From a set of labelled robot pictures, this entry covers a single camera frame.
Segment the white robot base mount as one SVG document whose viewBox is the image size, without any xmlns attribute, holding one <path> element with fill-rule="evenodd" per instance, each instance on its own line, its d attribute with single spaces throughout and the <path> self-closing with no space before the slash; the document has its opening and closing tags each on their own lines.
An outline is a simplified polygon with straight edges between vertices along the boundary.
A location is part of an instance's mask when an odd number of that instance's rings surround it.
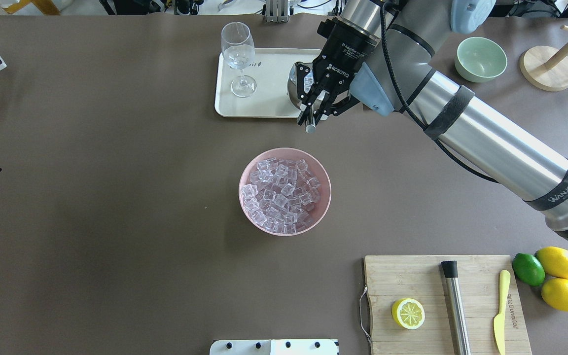
<svg viewBox="0 0 568 355">
<path fill-rule="evenodd" d="M 335 339 L 248 339 L 219 340 L 210 355 L 339 355 Z"/>
</svg>

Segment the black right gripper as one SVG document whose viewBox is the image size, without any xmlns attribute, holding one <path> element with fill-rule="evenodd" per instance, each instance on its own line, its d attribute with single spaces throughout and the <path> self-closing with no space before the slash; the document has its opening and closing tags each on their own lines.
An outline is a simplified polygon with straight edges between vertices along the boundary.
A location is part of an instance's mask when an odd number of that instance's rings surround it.
<svg viewBox="0 0 568 355">
<path fill-rule="evenodd" d="M 336 95 L 349 90 L 350 83 L 360 70 L 363 61 L 372 53 L 377 40 L 358 31 L 337 18 L 319 24 L 317 33 L 325 38 L 325 45 L 313 63 L 296 63 L 296 88 L 300 114 L 297 123 L 304 127 L 316 127 L 314 114 L 316 99 L 306 102 L 309 94 L 327 92 L 321 103 L 321 119 L 339 116 L 360 103 L 349 92 L 336 101 Z"/>
</svg>

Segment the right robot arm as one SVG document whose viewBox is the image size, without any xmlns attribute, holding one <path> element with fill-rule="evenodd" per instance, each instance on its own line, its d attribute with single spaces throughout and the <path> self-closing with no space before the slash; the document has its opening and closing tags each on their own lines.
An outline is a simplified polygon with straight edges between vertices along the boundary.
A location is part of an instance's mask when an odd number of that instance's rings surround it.
<svg viewBox="0 0 568 355">
<path fill-rule="evenodd" d="M 349 0 L 321 22 L 325 45 L 297 63 L 297 123 L 312 133 L 323 117 L 358 103 L 380 115 L 407 112 L 442 150 L 476 167 L 545 216 L 568 240 L 568 158 L 429 65 L 450 33 L 482 25 L 493 0 Z"/>
</svg>

